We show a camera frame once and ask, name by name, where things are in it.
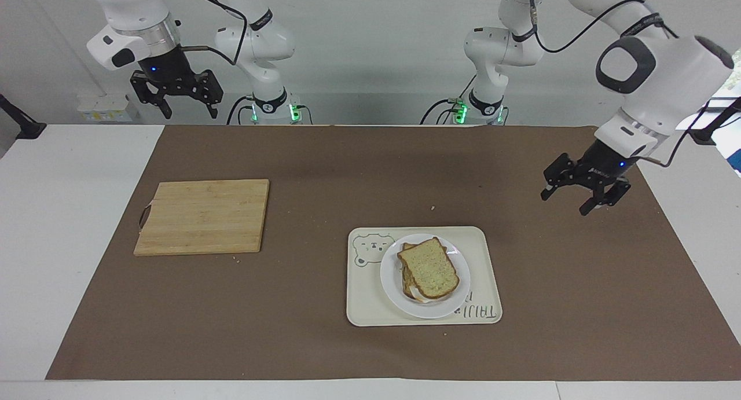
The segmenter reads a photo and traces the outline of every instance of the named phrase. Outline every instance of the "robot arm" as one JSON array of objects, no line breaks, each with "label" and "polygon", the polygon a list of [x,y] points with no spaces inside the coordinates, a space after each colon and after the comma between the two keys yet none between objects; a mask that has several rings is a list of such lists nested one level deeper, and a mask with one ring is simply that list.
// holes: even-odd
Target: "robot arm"
[{"label": "robot arm", "polygon": [[[162,0],[97,1],[108,25],[87,47],[101,65],[115,70],[138,62],[141,70],[132,75],[131,84],[141,102],[156,105],[165,118],[172,115],[165,95],[193,97],[206,104],[212,118],[217,116],[215,105],[222,100],[223,91],[211,70],[193,73],[180,45],[177,21]],[[241,25],[220,29],[215,44],[233,57],[241,42],[234,64],[251,81],[256,104],[254,119],[295,122],[300,118],[294,108],[298,99],[285,88],[278,69],[271,63],[293,56],[293,34],[275,21],[265,0],[225,0],[225,4],[243,12],[249,26],[244,40]]]},{"label": "robot arm", "polygon": [[[225,4],[244,12],[250,22],[236,65],[248,76],[252,86],[252,120],[256,123],[291,124],[299,115],[294,109],[298,98],[289,92],[271,61],[294,55],[294,36],[275,21],[265,0],[226,0]],[[217,48],[233,56],[241,39],[241,28],[222,28],[215,37]]]},{"label": "robot arm", "polygon": [[108,25],[87,43],[90,54],[109,70],[138,62],[131,85],[143,104],[153,104],[165,118],[172,110],[166,95],[203,102],[212,118],[224,92],[211,70],[196,74],[180,46],[177,22],[162,0],[96,0]]},{"label": "robot arm", "polygon": [[[592,190],[593,197],[580,208],[587,215],[621,199],[630,189],[625,171],[653,153],[720,88],[733,71],[733,60],[701,36],[668,39],[660,15],[645,2],[568,1],[592,17],[601,17],[620,36],[601,55],[596,76],[601,85],[623,94],[624,104],[598,129],[595,144],[582,159],[574,162],[563,154],[544,171],[548,186],[541,194],[543,200],[561,186],[577,184]],[[535,38],[540,2],[502,0],[500,20],[507,29],[477,28],[469,34],[466,54],[478,75],[467,100],[476,109],[469,110],[469,118],[485,123],[495,118],[507,86],[501,65],[534,65],[542,57]]]}]

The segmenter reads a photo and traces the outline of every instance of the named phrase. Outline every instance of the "plate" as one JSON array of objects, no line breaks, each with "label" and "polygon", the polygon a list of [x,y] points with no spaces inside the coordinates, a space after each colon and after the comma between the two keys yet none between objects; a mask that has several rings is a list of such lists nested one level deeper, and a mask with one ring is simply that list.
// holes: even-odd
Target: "plate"
[{"label": "plate", "polygon": [[[442,246],[447,248],[447,257],[453,263],[460,278],[460,283],[450,295],[441,300],[428,303],[416,302],[404,294],[402,261],[399,260],[397,254],[402,250],[404,243],[420,244],[434,237],[437,237]],[[463,254],[447,239],[433,236],[433,234],[411,234],[411,236],[405,236],[394,242],[386,250],[386,254],[383,255],[381,260],[381,285],[391,302],[404,312],[422,319],[444,318],[455,312],[465,302],[468,292],[471,291],[471,271],[468,270],[468,263],[463,258]]]}]

